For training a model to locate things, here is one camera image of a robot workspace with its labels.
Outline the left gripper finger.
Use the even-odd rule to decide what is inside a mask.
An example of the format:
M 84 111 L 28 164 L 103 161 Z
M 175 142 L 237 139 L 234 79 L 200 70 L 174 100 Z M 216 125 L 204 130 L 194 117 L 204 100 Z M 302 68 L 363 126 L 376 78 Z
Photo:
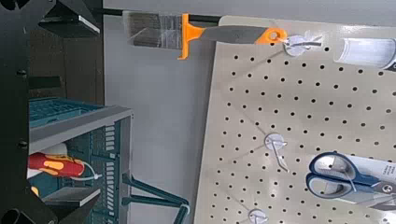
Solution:
M 39 26 L 63 38 L 96 37 L 101 29 L 83 0 L 54 0 Z
M 57 224 L 84 224 L 101 194 L 99 188 L 64 187 L 43 199 L 58 218 Z

